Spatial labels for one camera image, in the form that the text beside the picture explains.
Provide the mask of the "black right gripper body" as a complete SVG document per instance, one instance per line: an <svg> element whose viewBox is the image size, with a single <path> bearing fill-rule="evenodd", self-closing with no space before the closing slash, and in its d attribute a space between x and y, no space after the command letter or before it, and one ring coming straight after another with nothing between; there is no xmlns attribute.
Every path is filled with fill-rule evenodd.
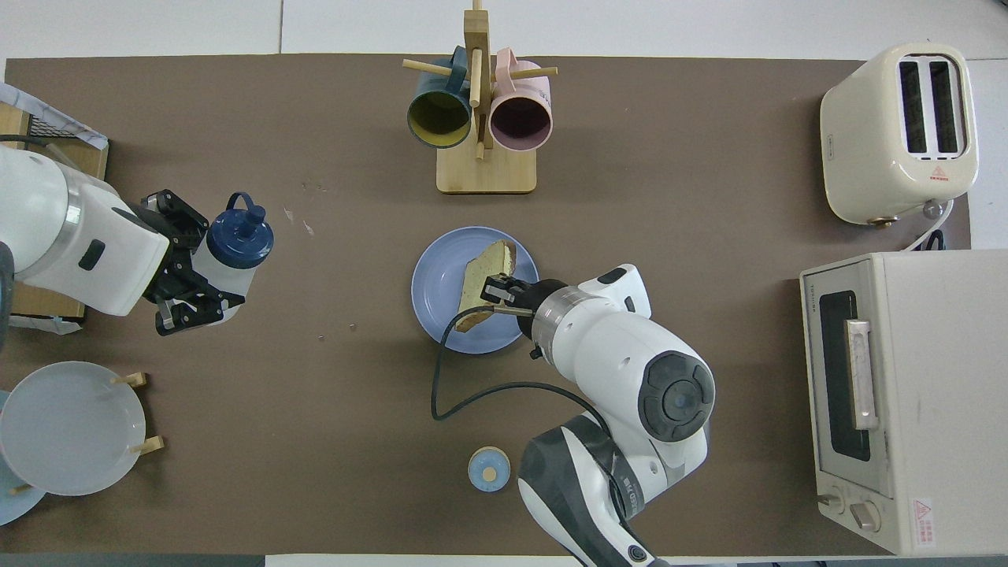
<svg viewBox="0 0 1008 567"><path fill-rule="evenodd" d="M539 307L555 291L561 290L568 284L556 279L546 279L529 284L529 281L510 279L508 284L508 306L515 309L522 309L525 316L533 316Z"/></svg>

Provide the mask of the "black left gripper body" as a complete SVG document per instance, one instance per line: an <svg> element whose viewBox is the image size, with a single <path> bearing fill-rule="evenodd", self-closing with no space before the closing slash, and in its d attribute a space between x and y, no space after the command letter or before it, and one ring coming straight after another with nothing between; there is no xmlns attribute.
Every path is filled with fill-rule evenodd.
<svg viewBox="0 0 1008 567"><path fill-rule="evenodd" d="M144 208L143 201L138 207L138 218L155 230L148 216L152 217L152 214ZM197 284L192 280L194 270L191 267L191 255L194 250L173 246L172 242L169 241L165 258L162 259L151 284L144 291L143 297L147 298L148 301L155 302L155 291L167 291L169 297L173 298L186 298L190 294L194 294L195 290L198 291Z"/></svg>

